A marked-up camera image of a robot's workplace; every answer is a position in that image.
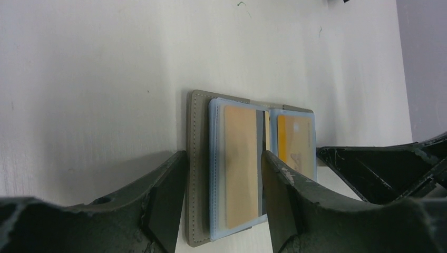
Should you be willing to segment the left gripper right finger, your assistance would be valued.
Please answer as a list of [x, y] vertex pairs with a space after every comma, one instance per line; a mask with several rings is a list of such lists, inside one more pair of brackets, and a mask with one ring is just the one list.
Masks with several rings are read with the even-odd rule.
[[270, 151], [261, 170], [273, 252], [446, 252], [446, 199], [359, 201], [294, 171]]

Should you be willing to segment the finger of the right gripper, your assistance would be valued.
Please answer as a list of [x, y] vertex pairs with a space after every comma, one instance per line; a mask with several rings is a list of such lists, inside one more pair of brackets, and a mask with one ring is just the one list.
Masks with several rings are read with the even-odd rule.
[[362, 200], [385, 205], [446, 187], [446, 133], [389, 147], [321, 147], [317, 157]]

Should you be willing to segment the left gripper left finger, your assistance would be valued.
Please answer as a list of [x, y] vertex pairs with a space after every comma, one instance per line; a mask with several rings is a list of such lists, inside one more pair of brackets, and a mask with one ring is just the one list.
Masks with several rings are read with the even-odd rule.
[[188, 175], [178, 151], [88, 205], [1, 199], [1, 252], [174, 252]]

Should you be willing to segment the grey leather card holder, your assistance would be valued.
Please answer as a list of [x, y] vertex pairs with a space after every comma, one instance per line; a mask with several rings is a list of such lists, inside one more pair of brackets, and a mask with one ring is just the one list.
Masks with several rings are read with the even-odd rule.
[[309, 113], [310, 109], [287, 104], [254, 101], [236, 96], [193, 90], [188, 93], [186, 104], [187, 154], [190, 172], [187, 182], [185, 237], [191, 247], [211, 242], [209, 200], [209, 103], [212, 99], [228, 99], [247, 105], [263, 106], [268, 109]]

